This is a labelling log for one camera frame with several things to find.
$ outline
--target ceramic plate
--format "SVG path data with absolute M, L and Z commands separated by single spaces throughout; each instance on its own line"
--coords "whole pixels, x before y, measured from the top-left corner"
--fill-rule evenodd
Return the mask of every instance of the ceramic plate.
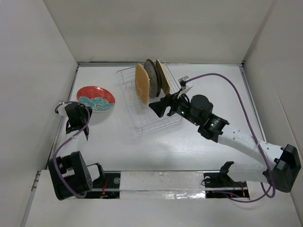
M 104 88 L 96 86 L 83 87 L 77 92 L 77 100 L 92 108 L 94 112 L 105 112 L 115 105 L 114 96 Z

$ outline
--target tan plate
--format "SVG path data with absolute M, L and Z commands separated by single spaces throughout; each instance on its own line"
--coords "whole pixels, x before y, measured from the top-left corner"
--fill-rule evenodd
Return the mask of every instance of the tan plate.
M 170 92 L 170 87 L 169 87 L 169 79 L 166 70 L 159 60 L 156 60 L 156 67 L 162 78 L 162 90 L 167 95 Z
M 138 96 L 144 104 L 147 104 L 150 93 L 150 79 L 141 64 L 136 65 L 134 81 Z

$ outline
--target dish rack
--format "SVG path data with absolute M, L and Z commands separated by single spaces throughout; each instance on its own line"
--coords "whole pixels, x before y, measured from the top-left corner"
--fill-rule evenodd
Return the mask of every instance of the dish rack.
M 179 84 L 175 81 L 172 76 L 166 62 L 160 59 L 162 66 L 166 70 L 166 75 L 170 87 L 170 93 L 173 94 L 180 90 Z M 164 97 L 165 94 L 161 90 L 159 97 L 149 98 L 148 104 L 144 105 L 136 93 L 135 88 L 135 66 L 119 70 L 116 72 L 119 77 L 119 83 L 125 98 L 127 107 L 131 114 L 135 128 L 138 134 L 143 134 L 155 129 L 159 129 L 177 122 L 180 122 L 182 117 L 175 114 L 171 117 L 167 116 L 170 108 L 167 108 L 162 118 L 159 118 L 156 113 L 148 106 L 149 103 L 160 101 L 160 98 Z

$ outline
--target white wall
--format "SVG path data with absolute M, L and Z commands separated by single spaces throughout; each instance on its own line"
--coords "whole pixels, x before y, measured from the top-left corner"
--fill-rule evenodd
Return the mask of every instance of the white wall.
M 42 0 L 0 0 L 0 226 L 19 227 L 77 63 Z
M 76 61 L 241 63 L 272 0 L 44 0 Z
M 245 63 L 268 141 L 297 145 L 303 155 L 303 1 L 278 0 Z M 303 173 L 292 196 L 303 221 Z

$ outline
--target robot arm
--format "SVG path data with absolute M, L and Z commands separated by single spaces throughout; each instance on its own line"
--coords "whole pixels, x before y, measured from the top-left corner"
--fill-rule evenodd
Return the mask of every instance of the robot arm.
M 150 103 L 149 107 L 162 117 L 167 107 L 167 114 L 172 116 L 179 114 L 194 125 L 199 126 L 198 132 L 206 139 L 232 147 L 258 161 L 259 164 L 243 165 L 240 163 L 226 162 L 220 173 L 216 176 L 217 185 L 223 185 L 224 181 L 256 181 L 267 182 L 272 185 L 274 179 L 276 189 L 282 192 L 290 192 L 295 179 L 301 169 L 298 151 L 295 147 L 287 145 L 282 148 L 277 145 L 258 141 L 256 144 L 252 135 L 241 132 L 232 127 L 227 120 L 212 113 L 213 104 L 203 95 L 195 95 L 191 100 L 185 95 L 190 88 L 185 87 L 174 94 L 167 94 L 160 101 Z M 265 158 L 272 172 L 272 178 L 268 172 L 263 155 L 258 146 L 261 146 Z
M 70 141 L 62 147 L 64 150 L 61 156 L 56 156 L 57 150 L 54 158 L 48 162 L 53 188 L 59 200 L 69 198 L 75 193 L 83 198 L 86 192 L 92 190 L 93 181 L 103 183 L 105 180 L 102 166 L 99 163 L 86 166 L 80 152 L 89 138 L 89 127 L 85 125 L 89 120 L 88 114 L 90 116 L 92 114 L 92 109 L 78 102 L 67 102 L 59 104 L 55 112 L 68 117 L 65 132 L 66 138 Z M 74 193 L 66 187 L 66 184 L 74 190 Z

